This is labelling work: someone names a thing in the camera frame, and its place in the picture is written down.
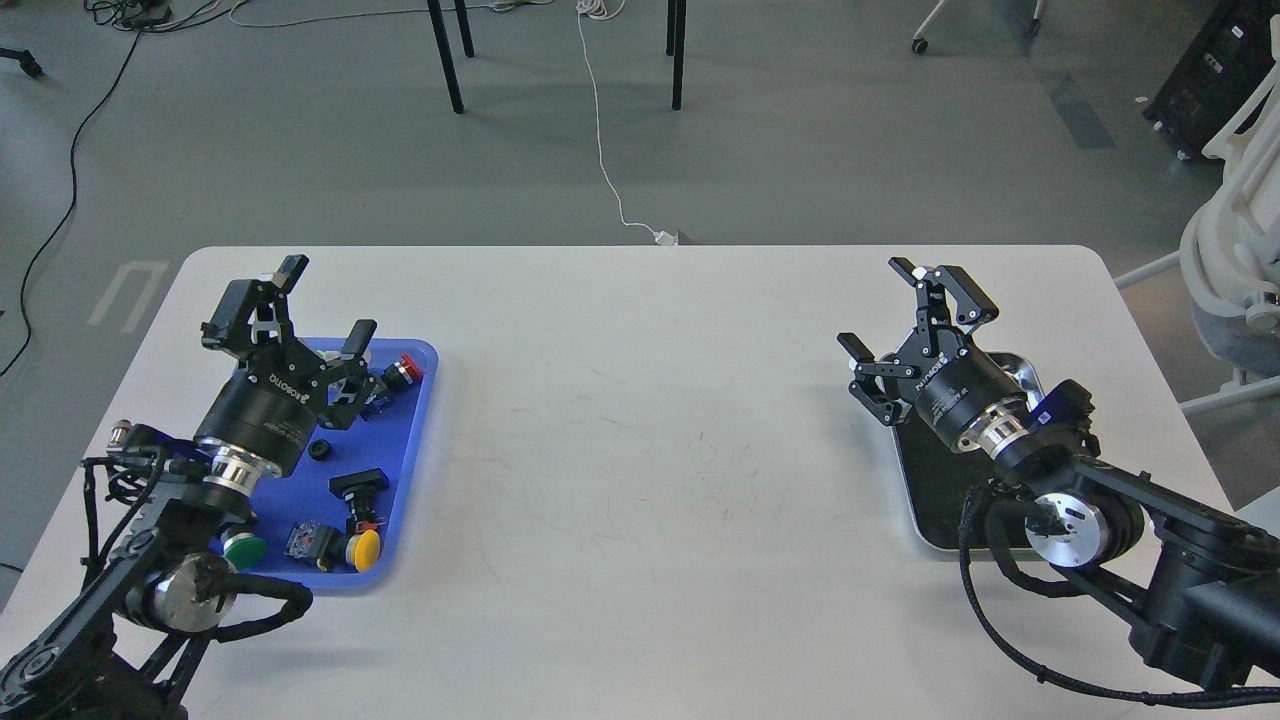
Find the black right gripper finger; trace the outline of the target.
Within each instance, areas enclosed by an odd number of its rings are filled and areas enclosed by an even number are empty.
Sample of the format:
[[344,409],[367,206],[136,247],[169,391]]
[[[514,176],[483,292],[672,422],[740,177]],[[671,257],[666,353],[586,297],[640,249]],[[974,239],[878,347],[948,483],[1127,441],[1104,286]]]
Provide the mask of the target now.
[[902,354],[955,354],[972,343],[972,332],[995,320],[998,306],[961,266],[918,266],[891,258],[890,266],[913,286],[915,325]]
[[852,380],[849,393],[882,425],[905,423],[918,395],[914,386],[924,374],[919,359],[908,357],[904,361],[897,354],[876,359],[855,333],[837,333],[837,342],[850,355]]

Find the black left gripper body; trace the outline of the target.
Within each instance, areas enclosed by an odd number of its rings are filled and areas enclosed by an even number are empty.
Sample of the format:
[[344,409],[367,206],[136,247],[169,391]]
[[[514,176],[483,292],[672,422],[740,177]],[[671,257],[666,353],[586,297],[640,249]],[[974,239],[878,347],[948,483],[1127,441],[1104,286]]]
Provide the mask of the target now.
[[266,348],[242,363],[195,433],[198,445],[250,454],[289,477],[315,430],[347,430],[374,391],[369,347],[328,357],[302,345]]

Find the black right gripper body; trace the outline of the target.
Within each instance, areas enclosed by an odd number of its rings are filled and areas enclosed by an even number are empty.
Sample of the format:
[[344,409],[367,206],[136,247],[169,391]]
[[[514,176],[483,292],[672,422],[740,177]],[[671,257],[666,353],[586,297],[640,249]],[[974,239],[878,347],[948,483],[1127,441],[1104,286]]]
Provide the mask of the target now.
[[1027,393],[977,346],[947,357],[887,354],[884,360],[916,369],[911,378],[884,379],[884,386],[893,386],[900,398],[884,416],[884,425],[902,424],[915,414],[955,454],[978,450],[980,432],[974,425],[986,423],[989,415],[1027,411]]

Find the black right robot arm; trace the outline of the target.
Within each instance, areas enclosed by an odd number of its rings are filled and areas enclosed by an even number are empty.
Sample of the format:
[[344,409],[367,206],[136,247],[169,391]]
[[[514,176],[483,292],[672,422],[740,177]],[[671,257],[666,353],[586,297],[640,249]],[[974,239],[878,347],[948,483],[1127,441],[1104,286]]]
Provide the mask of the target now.
[[[1079,694],[1174,708],[1277,701],[1247,685],[1277,674],[1277,538],[1106,462],[1091,429],[1091,392],[1064,380],[1029,404],[1015,375],[973,340],[998,307],[960,266],[890,265],[913,287],[915,320],[900,348],[877,357],[852,332],[849,393],[882,425],[918,418],[936,446],[977,454],[989,469],[957,520],[963,588],[987,635],[1039,683]],[[1087,596],[1129,625],[1143,662],[1192,692],[1116,691],[1038,664],[986,616],[973,585],[972,539],[986,537],[1014,585],[1056,600]]]

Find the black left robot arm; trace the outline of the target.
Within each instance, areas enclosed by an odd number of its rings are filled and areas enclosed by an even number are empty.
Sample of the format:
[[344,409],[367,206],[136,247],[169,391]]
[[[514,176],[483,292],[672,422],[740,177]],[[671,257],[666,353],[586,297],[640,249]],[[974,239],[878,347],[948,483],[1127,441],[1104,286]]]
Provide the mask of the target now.
[[296,333],[288,297],[305,255],[228,284],[202,345],[237,361],[193,439],[134,424],[102,457],[140,480],[125,516],[92,543],[78,597],[3,669],[5,719],[183,719],[182,698],[206,650],[302,618],[311,589],[242,573],[212,542],[251,518],[264,477],[288,477],[317,428],[343,430],[376,387],[365,351],[375,322],[356,322],[334,359]]

